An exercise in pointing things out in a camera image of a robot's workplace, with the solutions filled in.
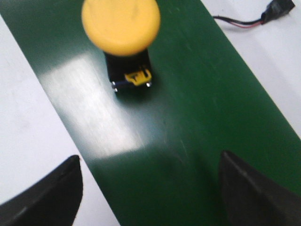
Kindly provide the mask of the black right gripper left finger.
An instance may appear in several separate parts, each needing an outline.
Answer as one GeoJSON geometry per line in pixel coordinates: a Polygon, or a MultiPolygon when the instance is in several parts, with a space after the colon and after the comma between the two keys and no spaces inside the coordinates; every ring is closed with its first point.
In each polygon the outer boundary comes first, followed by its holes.
{"type": "Polygon", "coordinates": [[[83,196],[78,155],[0,206],[2,226],[71,226],[83,196]]]}

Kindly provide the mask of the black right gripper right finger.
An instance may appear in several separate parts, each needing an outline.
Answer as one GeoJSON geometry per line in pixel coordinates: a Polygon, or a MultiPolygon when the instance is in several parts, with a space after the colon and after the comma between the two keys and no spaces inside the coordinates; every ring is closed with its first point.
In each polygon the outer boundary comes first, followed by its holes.
{"type": "Polygon", "coordinates": [[[230,151],[219,162],[222,200],[233,226],[299,226],[301,198],[230,151]]]}

